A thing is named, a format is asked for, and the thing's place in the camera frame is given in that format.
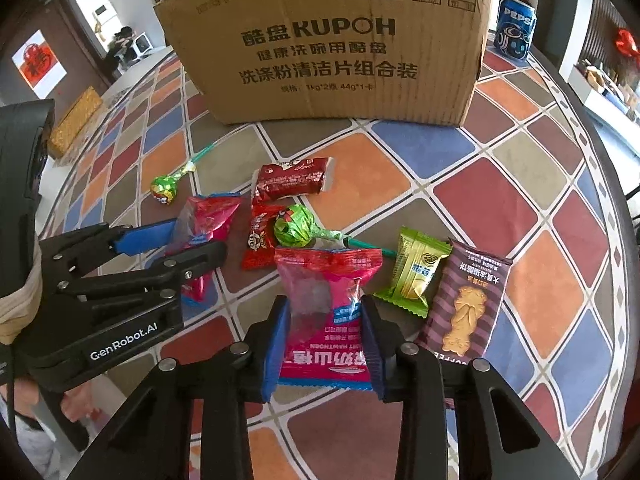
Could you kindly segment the person left hand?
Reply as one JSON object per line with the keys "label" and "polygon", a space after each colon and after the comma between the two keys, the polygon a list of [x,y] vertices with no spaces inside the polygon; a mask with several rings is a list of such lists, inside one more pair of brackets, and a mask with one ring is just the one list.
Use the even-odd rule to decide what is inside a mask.
{"label": "person left hand", "polygon": [[[18,378],[13,385],[14,408],[22,416],[35,418],[34,407],[40,400],[40,391],[30,379]],[[91,417],[99,409],[93,402],[92,382],[73,388],[64,393],[61,401],[61,412],[71,422],[78,422],[84,417]]]}

